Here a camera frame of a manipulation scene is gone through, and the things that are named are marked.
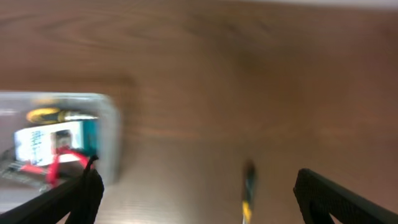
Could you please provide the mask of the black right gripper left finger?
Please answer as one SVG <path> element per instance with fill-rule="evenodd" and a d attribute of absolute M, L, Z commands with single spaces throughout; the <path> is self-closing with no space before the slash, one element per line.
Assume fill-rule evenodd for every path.
<path fill-rule="evenodd" d="M 97 156 L 88 161 L 82 175 L 1 214 L 1 223 L 94 223 L 103 198 L 104 184 L 92 168 Z"/>

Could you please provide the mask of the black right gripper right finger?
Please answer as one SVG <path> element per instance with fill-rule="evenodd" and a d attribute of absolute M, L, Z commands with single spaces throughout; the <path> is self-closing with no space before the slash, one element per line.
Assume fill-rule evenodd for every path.
<path fill-rule="evenodd" d="M 310 169 L 300 169 L 294 194 L 306 224 L 397 224 L 397 214 L 355 194 Z"/>

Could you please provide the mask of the red black handled cutters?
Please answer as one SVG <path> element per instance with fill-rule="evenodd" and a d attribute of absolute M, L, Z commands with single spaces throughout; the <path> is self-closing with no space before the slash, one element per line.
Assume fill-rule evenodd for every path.
<path fill-rule="evenodd" d="M 76 159 L 82 168 L 85 168 L 88 165 L 89 157 L 80 150 L 72 148 L 72 134 L 70 131 L 57 131 L 53 136 L 55 140 L 53 159 L 47 168 L 46 181 L 52 188 L 55 188 L 58 185 L 60 164 L 62 163 L 63 156 L 71 156 L 72 159 Z"/>

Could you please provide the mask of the blue white small box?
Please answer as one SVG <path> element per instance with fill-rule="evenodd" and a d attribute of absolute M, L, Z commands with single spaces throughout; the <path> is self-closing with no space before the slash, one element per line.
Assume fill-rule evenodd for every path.
<path fill-rule="evenodd" d="M 16 159 L 35 166 L 48 166 L 53 162 L 56 149 L 67 146 L 90 157 L 97 153 L 97 122 L 71 121 L 33 128 L 14 133 Z"/>

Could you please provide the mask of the black orange telescopic pickup tool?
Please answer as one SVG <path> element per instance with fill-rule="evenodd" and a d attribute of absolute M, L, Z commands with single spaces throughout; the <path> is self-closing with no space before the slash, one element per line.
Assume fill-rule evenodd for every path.
<path fill-rule="evenodd" d="M 46 168 L 36 167 L 16 160 L 13 149 L 1 153 L 1 178 L 26 184 L 39 190 L 48 191 L 51 185 L 46 181 Z"/>

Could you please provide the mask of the black yellow slim screwdriver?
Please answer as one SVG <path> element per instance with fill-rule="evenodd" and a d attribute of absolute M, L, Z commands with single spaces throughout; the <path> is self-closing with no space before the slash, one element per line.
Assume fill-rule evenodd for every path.
<path fill-rule="evenodd" d="M 247 161 L 243 174 L 242 224 L 250 224 L 257 182 L 257 169 L 253 161 Z"/>

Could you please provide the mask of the yellow black stubby screwdriver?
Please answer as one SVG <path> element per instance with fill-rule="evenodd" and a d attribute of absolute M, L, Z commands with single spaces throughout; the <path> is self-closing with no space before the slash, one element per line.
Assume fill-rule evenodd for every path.
<path fill-rule="evenodd" d="M 55 124 L 69 121 L 98 119 L 97 116 L 82 111 L 62 110 L 60 108 L 38 108 L 29 111 L 26 119 L 33 124 Z"/>

